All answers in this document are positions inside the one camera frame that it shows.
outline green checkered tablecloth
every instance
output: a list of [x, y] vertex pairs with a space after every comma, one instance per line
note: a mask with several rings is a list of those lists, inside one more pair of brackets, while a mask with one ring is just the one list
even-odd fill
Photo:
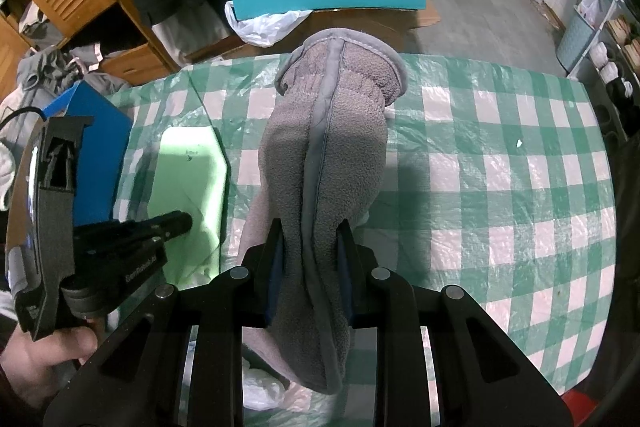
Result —
[[[114, 95], [134, 120], [116, 217], [145, 217], [162, 131], [210, 123], [230, 165], [221, 269], [233, 266], [285, 58], [204, 63]], [[609, 165], [587, 94], [485, 62], [404, 59], [408, 91], [386, 110], [383, 187], [356, 240], [414, 285], [464, 287], [562, 393], [593, 364], [616, 256]], [[369, 427], [375, 349], [374, 332], [357, 331], [339, 395], [299, 388], [281, 409], [247, 412], [246, 425]]]

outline black cable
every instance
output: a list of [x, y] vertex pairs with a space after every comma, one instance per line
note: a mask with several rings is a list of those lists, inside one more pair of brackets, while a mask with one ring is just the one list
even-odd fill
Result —
[[20, 116], [21, 114], [24, 114], [26, 112], [34, 112], [40, 118], [42, 118], [42, 121], [47, 121], [47, 117], [45, 116], [45, 114], [42, 112], [42, 110], [39, 107], [34, 107], [33, 105], [27, 105], [26, 107], [21, 107], [20, 109], [16, 109], [8, 117], [6, 117], [4, 120], [2, 120], [2, 122], [0, 122], [0, 132], [15, 117]]

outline concrete floor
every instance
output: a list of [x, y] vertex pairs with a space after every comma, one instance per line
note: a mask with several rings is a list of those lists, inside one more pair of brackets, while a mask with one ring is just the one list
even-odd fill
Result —
[[441, 22], [412, 30], [407, 51], [566, 76], [556, 31], [530, 0], [433, 0]]

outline brown cardboard box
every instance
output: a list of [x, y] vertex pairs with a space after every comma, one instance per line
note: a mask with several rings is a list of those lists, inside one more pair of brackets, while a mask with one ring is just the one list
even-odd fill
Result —
[[431, 0], [427, 0], [424, 10], [378, 8], [320, 10], [313, 12], [300, 26], [270, 48], [242, 44], [220, 56], [240, 58], [290, 53], [306, 38], [327, 28], [350, 28], [368, 33], [386, 42], [396, 51], [403, 52], [404, 36], [410, 29], [431, 26], [440, 20]]

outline white plastic bag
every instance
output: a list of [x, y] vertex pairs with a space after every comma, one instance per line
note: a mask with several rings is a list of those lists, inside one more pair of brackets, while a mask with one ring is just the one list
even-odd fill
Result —
[[599, 25], [602, 17], [602, 0], [584, 0], [578, 4], [578, 13], [590, 24], [592, 28]]
[[242, 399], [247, 409], [274, 409], [282, 404], [284, 394], [282, 382], [261, 369], [251, 369], [249, 362], [242, 359]]
[[233, 1], [225, 4], [226, 20], [247, 44], [268, 48], [289, 35], [293, 28], [309, 17], [311, 10], [292, 10], [286, 13], [260, 15], [254, 19], [236, 20]]

